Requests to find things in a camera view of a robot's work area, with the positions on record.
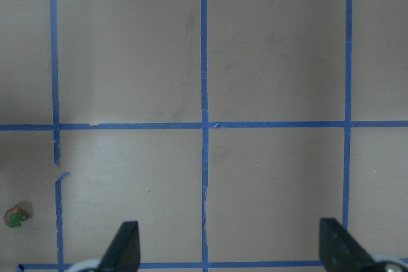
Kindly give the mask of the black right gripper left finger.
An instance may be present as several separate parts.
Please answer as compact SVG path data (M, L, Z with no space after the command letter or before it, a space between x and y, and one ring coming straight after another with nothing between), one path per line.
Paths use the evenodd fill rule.
M98 264L98 271L138 271L141 261L137 221L121 224Z

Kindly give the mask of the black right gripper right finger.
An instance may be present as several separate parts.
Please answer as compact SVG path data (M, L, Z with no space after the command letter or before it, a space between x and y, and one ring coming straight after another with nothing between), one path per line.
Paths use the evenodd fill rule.
M384 271L335 218L319 221L319 260L329 272Z

